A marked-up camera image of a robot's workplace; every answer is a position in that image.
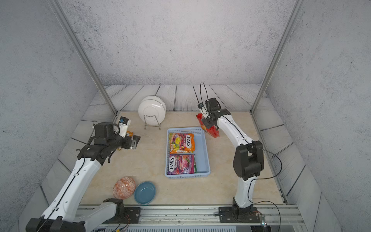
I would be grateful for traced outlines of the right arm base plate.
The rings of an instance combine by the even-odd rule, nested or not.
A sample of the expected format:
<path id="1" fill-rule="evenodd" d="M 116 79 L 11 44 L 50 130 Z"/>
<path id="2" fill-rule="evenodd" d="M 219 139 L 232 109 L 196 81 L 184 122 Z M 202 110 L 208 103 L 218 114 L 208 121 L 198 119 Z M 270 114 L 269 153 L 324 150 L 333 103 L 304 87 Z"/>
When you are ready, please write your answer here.
<path id="1" fill-rule="evenodd" d="M 253 205 L 240 208 L 238 206 L 219 207 L 218 213 L 220 223 L 260 223 L 261 218 L 258 209 Z"/>

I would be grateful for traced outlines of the orange Fox's fruits bag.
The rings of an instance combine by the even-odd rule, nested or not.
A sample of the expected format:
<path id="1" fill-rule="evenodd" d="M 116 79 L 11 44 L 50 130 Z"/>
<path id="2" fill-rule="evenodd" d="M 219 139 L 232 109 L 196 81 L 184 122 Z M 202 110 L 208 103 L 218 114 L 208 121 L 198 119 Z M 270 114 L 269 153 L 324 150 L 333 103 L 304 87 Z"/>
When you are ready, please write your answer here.
<path id="1" fill-rule="evenodd" d="M 193 153 L 196 150 L 194 134 L 192 133 L 170 133 L 169 153 Z"/>

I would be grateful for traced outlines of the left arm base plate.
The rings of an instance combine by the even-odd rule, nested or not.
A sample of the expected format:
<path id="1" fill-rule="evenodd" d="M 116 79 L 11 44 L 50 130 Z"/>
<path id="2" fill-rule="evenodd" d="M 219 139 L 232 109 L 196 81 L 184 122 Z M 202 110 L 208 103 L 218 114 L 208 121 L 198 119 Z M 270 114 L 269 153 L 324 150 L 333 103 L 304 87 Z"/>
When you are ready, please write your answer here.
<path id="1" fill-rule="evenodd" d="M 124 207 L 117 209 L 116 214 L 103 224 L 138 224 L 140 219 L 140 207 Z"/>

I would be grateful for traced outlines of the red Lot 100 candy bag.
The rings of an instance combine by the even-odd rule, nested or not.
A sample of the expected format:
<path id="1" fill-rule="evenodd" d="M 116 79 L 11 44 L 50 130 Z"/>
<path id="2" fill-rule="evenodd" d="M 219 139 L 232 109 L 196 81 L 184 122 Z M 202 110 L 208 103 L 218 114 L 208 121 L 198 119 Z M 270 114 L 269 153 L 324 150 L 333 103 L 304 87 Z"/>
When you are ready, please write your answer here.
<path id="1" fill-rule="evenodd" d="M 211 135 L 212 137 L 214 138 L 217 138 L 219 137 L 219 131 L 216 130 L 216 127 L 215 126 L 212 126 L 210 129 L 206 128 L 206 126 L 203 124 L 202 122 L 202 119 L 203 119 L 203 115 L 201 113 L 197 114 L 196 115 L 196 118 L 198 119 L 200 125 L 201 125 L 201 128 L 207 132 L 209 135 Z"/>

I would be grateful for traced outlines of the purple Fox's candy bag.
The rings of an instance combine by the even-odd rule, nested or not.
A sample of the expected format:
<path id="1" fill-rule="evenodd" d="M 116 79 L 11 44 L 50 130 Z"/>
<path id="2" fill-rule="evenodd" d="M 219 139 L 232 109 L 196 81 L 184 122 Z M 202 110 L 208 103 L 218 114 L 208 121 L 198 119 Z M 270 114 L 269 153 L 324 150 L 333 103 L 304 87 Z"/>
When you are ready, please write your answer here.
<path id="1" fill-rule="evenodd" d="M 193 174 L 194 154 L 172 154 L 169 156 L 167 175 Z"/>

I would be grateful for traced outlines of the green Fox's spring tea bag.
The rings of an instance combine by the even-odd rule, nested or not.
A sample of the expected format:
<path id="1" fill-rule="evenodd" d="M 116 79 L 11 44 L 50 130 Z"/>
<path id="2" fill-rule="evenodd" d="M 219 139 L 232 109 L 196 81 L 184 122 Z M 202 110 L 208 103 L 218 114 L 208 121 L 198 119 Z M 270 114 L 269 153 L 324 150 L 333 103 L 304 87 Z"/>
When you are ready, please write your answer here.
<path id="1" fill-rule="evenodd" d="M 196 164 L 196 160 L 195 160 L 195 158 L 193 159 L 193 173 L 194 173 L 194 174 L 197 173 L 197 164 Z"/>

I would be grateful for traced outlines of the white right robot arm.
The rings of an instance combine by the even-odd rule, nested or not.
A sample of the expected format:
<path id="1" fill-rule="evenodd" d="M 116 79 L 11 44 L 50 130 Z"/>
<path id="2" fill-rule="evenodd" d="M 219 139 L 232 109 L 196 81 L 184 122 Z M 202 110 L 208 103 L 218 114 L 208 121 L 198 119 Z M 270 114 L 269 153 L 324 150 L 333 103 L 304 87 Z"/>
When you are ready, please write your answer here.
<path id="1" fill-rule="evenodd" d="M 239 180 L 231 215 L 234 220 L 242 222 L 257 210 L 253 203 L 253 192 L 255 181 L 264 170 L 263 145 L 244 133 L 227 109 L 202 113 L 202 123 L 207 129 L 221 129 L 236 148 L 233 169 Z"/>

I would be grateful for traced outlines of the light blue plastic basket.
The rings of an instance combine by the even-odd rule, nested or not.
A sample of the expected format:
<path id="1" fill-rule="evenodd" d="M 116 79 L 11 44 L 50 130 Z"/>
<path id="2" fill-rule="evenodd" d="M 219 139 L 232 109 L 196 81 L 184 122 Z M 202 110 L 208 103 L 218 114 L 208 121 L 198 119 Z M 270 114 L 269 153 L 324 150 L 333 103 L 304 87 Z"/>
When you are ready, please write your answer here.
<path id="1" fill-rule="evenodd" d="M 195 142 L 195 164 L 196 173 L 194 174 L 176 174 L 168 175 L 170 167 L 170 133 L 191 133 L 194 135 Z M 170 128 L 167 130 L 167 148 L 166 148 L 166 170 L 165 176 L 169 179 L 180 179 L 180 178 L 196 178 L 196 177 L 207 177 L 210 172 L 210 162 L 208 157 L 207 145 L 205 132 L 201 127 L 187 127 L 187 128 Z"/>

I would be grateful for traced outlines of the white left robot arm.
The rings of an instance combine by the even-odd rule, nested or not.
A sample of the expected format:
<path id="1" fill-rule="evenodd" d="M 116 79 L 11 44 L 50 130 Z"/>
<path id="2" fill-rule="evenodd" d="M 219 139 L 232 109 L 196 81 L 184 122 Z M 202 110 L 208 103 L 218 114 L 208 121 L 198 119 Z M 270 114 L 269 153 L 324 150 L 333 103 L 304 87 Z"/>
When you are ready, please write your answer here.
<path id="1" fill-rule="evenodd" d="M 75 167 L 55 200 L 39 218 L 31 218 L 27 232 L 90 232 L 104 224 L 130 224 L 132 211 L 120 199 L 106 199 L 100 206 L 75 221 L 79 204 L 95 174 L 118 148 L 135 149 L 140 136 L 117 136 L 102 145 L 85 145 L 79 152 Z"/>

